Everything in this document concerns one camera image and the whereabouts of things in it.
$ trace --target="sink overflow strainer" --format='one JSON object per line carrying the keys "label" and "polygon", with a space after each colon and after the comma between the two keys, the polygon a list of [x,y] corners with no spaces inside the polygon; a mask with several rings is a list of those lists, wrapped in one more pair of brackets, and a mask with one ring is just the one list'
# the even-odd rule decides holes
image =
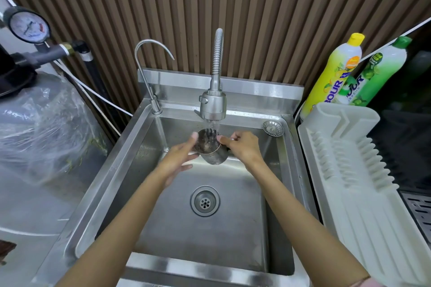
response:
{"label": "sink overflow strainer", "polygon": [[201,186],[191,195],[190,205],[195,214],[208,217],[216,213],[220,206],[220,196],[211,186]]}
{"label": "sink overflow strainer", "polygon": [[279,137],[284,133],[283,126],[276,120],[268,120],[263,123],[263,130],[271,136]]}

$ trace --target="gauge dial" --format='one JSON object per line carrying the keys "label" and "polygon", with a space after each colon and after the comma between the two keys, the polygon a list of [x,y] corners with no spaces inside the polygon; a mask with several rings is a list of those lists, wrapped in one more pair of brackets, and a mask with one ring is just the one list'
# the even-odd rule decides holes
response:
{"label": "gauge dial", "polygon": [[50,27],[43,17],[23,7],[13,8],[7,10],[9,12],[6,23],[17,38],[38,44],[50,37]]}

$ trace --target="brown wall panel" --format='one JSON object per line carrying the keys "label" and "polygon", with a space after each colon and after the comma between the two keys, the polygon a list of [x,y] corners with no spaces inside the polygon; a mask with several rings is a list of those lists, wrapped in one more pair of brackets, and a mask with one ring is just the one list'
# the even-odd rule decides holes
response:
{"label": "brown wall panel", "polygon": [[[301,84],[310,90],[331,51],[363,32],[364,54],[431,16],[431,0],[16,0],[52,25],[56,41],[83,39],[112,100],[134,112],[141,96],[134,46],[144,66],[210,73],[214,32],[224,29],[224,76]],[[76,57],[72,71],[90,86]]]}

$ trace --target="hand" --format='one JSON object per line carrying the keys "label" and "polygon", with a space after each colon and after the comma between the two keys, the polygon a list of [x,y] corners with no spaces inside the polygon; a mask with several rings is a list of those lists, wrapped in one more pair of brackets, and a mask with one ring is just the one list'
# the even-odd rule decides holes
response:
{"label": "hand", "polygon": [[193,132],[187,142],[174,145],[154,170],[158,176],[163,177],[165,180],[165,188],[172,183],[178,173],[193,167],[193,165],[183,165],[183,163],[199,156],[198,153],[188,154],[194,147],[196,140],[197,132]]}
{"label": "hand", "polygon": [[247,169],[253,163],[263,162],[259,150],[259,139],[252,132],[237,131],[230,138],[219,135],[217,140],[230,148]]}

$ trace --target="clear plastic wrap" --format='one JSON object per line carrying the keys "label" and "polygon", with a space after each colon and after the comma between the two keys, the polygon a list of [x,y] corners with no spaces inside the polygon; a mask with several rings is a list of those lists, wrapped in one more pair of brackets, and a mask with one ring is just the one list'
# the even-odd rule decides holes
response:
{"label": "clear plastic wrap", "polygon": [[101,134],[71,83],[39,73],[32,87],[0,99],[0,175],[50,181],[79,166],[90,145],[106,155]]}

